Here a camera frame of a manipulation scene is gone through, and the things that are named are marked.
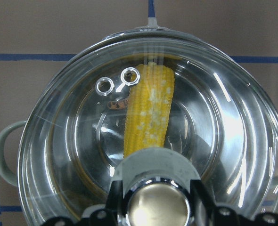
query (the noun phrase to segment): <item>pot handle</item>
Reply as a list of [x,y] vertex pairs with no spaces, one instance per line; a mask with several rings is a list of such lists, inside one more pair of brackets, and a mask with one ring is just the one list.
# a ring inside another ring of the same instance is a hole
[[0,132],[0,175],[9,184],[17,187],[17,175],[13,173],[5,162],[4,158],[4,144],[8,135],[17,128],[25,126],[26,121],[18,121],[7,126]]

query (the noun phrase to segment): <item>glass lid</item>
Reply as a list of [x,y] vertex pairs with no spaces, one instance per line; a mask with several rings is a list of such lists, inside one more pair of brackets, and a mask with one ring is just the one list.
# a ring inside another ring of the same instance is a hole
[[78,54],[41,96],[19,154],[28,223],[79,220],[105,203],[125,156],[154,146],[186,156],[217,203],[248,218],[278,213],[278,115],[266,93],[218,49],[147,29]]

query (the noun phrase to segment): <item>bolt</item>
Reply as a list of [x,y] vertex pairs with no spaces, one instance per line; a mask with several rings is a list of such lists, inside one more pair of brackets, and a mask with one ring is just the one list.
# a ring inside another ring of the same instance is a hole
[[230,210],[226,207],[221,207],[219,213],[224,216],[229,216],[231,214]]
[[275,218],[270,214],[263,215],[262,219],[268,224],[275,224]]
[[104,218],[106,218],[106,212],[104,210],[101,210],[97,213],[96,217],[99,219],[99,220],[102,220]]

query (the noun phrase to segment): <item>pot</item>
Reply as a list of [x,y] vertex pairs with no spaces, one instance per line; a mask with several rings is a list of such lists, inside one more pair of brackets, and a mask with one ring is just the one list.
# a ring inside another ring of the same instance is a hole
[[144,78],[140,64],[173,71],[163,146],[191,161],[217,203],[248,218],[278,213],[278,114],[265,91],[192,35],[138,28],[89,47],[51,80],[25,123],[17,176],[3,161],[1,133],[0,173],[12,184],[17,178],[28,224],[54,216],[77,221],[87,207],[105,203],[123,159],[126,117],[145,115],[128,115],[130,91]]

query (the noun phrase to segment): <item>corn on the cob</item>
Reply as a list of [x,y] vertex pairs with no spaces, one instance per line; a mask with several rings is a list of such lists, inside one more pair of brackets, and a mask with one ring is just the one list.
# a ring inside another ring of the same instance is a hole
[[174,90],[174,72],[149,62],[138,65],[140,82],[131,88],[124,131],[124,157],[163,147]]

